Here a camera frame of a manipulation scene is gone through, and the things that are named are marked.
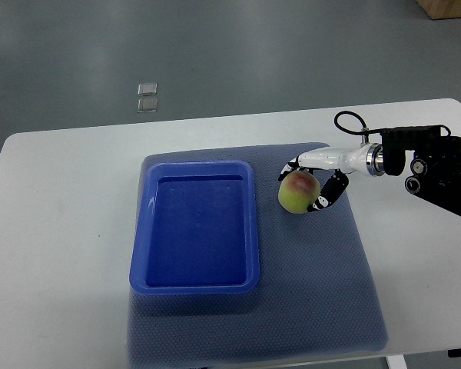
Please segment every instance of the blue mat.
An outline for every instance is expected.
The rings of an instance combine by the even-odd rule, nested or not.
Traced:
[[[347,194],[331,208],[295,215],[277,200],[277,177],[293,157],[321,143],[186,151],[161,162],[237,159],[254,170],[260,280],[241,295],[130,294],[132,368],[206,367],[285,357],[380,351],[387,343],[370,268]],[[332,175],[315,171],[324,184]]]

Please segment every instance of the gray floor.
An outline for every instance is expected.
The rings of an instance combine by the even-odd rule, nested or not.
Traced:
[[[138,114],[145,81],[159,109]],[[461,102],[461,19],[415,0],[0,0],[0,149],[23,131],[431,98]]]

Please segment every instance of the robotic hand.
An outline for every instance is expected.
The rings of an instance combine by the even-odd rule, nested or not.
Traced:
[[[352,115],[362,124],[362,131],[340,126],[341,115]],[[341,131],[363,137],[360,149],[318,148],[304,152],[289,161],[280,173],[282,181],[297,170],[334,170],[321,189],[320,197],[307,210],[327,208],[342,195],[348,185],[346,174],[358,171],[368,176],[401,175],[405,168],[405,151],[414,150],[410,168],[412,176],[405,180],[410,194],[461,216],[461,137],[451,136],[444,125],[398,127],[369,130],[364,120],[351,111],[341,111],[334,118]],[[442,136],[440,129],[447,135]],[[369,143],[369,135],[380,133],[382,144]]]

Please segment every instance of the white table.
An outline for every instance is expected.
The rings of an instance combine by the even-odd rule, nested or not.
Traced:
[[[356,147],[358,137],[333,125],[343,109],[11,136],[0,154],[0,368],[127,366],[128,272],[146,156],[307,141]],[[370,128],[444,124],[461,136],[461,104],[451,99],[348,109]],[[406,192],[409,162],[410,154],[400,177],[353,174],[347,190],[389,342],[379,353],[311,361],[461,347],[461,218]]]

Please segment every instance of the black cable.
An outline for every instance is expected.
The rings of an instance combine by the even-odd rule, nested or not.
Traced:
[[[363,118],[358,115],[357,113],[354,113],[353,111],[340,111],[337,115],[335,115],[334,123],[335,126],[340,129],[341,131],[348,133],[349,135],[355,135],[355,136],[365,136],[366,138],[369,137],[369,135],[373,135],[375,133],[382,133],[385,131],[389,131],[389,128],[378,128],[378,129],[366,129],[365,131],[351,131],[350,129],[346,129],[345,127],[342,127],[340,123],[338,123],[338,118],[342,115],[352,115],[353,117],[357,118],[362,125],[362,128],[367,128],[366,122],[363,120]],[[447,135],[451,135],[451,130],[447,128],[445,125],[436,125],[435,127],[441,127],[444,128],[447,131]]]

